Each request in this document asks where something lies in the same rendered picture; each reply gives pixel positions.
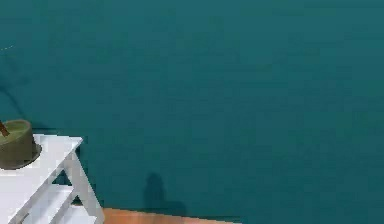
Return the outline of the olive green plant pot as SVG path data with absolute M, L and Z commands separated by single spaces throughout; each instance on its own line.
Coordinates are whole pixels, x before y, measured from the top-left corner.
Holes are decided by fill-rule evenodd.
M 0 132 L 0 168 L 16 170 L 34 162 L 42 147 L 35 142 L 31 123 L 23 119 L 2 123 L 10 134 L 5 137 Z

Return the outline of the white shelf table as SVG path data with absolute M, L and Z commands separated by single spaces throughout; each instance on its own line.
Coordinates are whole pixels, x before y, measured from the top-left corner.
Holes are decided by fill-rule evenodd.
M 104 213 L 76 149 L 80 137 L 36 134 L 40 156 L 0 169 L 0 224 L 104 224 Z

